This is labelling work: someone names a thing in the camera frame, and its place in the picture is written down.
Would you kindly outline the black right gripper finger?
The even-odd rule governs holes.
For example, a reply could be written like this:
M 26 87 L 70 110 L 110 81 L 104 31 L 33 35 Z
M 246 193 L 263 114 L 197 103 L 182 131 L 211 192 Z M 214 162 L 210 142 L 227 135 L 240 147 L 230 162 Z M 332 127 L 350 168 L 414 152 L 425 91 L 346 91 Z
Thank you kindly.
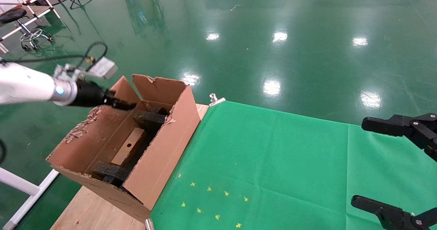
M 365 117 L 362 129 L 384 135 L 404 136 L 437 161 L 437 115 L 434 113 L 416 117 L 393 115 L 387 120 Z
M 429 230 L 437 223 L 437 208 L 412 215 L 401 208 L 364 196 L 353 196 L 351 205 L 376 215 L 381 226 L 386 230 Z

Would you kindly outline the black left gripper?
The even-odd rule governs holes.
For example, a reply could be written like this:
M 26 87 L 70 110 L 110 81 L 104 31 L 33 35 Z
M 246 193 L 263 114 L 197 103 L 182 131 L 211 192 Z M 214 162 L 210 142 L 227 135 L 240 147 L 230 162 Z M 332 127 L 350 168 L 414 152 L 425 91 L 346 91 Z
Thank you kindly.
M 136 103 L 129 103 L 114 96 L 108 89 L 100 87 L 92 81 L 78 80 L 76 82 L 77 94 L 70 106 L 96 107 L 100 105 L 110 105 L 114 109 L 130 111 L 136 107 Z

